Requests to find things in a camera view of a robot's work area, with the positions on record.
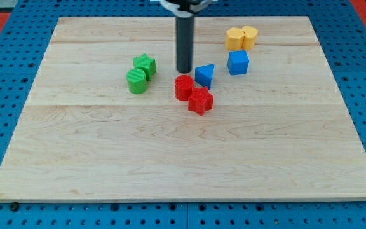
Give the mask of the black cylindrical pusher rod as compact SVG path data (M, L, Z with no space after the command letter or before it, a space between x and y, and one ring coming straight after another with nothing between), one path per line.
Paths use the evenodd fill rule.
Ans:
M194 16L175 17L177 71L189 73L193 68Z

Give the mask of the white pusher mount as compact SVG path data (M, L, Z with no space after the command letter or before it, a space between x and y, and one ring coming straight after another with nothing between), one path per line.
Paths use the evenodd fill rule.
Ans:
M209 7L214 0L160 0L159 2L174 16L188 18Z

